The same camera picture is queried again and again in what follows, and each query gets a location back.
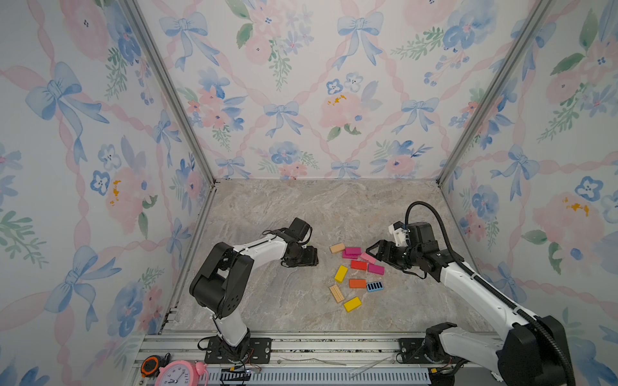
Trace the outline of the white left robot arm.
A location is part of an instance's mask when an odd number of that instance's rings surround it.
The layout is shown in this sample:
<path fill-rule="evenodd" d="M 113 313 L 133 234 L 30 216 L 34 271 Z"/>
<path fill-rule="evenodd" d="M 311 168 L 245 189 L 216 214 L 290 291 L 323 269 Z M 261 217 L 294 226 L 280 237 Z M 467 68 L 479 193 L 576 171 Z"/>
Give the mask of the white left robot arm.
<path fill-rule="evenodd" d="M 264 231 L 257 241 L 235 246 L 220 242 L 212 247 L 189 286 L 189 294 L 208 310 L 222 343 L 237 349 L 249 342 L 249 328 L 238 307 L 255 269 L 271 262 L 285 268 L 319 264 L 317 249 L 308 244 L 311 236 L 312 226 L 295 218 L 287 228 Z"/>

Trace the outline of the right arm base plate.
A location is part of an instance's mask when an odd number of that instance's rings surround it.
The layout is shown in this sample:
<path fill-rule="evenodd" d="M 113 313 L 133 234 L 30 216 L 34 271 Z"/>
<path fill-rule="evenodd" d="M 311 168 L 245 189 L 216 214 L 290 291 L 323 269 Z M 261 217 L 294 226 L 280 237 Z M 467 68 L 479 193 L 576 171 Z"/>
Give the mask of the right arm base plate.
<path fill-rule="evenodd" d="M 423 338 L 401 338 L 398 345 L 396 361 L 400 364 L 435 364 L 442 367 L 463 361 L 457 356 L 431 353 Z"/>

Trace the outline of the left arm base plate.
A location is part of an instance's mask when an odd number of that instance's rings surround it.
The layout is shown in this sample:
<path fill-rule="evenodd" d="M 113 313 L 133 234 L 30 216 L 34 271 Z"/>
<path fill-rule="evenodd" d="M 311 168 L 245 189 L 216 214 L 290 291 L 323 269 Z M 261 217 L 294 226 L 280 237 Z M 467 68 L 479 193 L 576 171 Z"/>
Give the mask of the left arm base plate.
<path fill-rule="evenodd" d="M 268 364 L 272 343 L 270 338 L 247 338 L 233 347 L 218 336 L 212 336 L 201 339 L 198 349 L 204 352 L 204 363 L 207 364 Z"/>

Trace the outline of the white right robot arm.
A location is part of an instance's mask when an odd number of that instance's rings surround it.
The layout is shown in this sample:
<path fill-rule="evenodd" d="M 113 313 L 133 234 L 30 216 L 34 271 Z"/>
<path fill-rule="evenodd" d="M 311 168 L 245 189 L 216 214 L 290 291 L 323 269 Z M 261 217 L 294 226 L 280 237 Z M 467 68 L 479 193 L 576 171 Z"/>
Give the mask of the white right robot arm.
<path fill-rule="evenodd" d="M 366 249 L 371 257 L 401 271 L 422 271 L 458 294 L 479 313 L 497 337 L 465 331 L 444 322 L 426 330 L 415 353 L 432 363 L 456 360 L 474 363 L 497 374 L 508 385 L 573 385 L 576 382 L 564 326 L 554 317 L 540 317 L 506 297 L 476 273 L 452 247 L 441 249 L 424 222 L 389 228 L 392 241 Z"/>

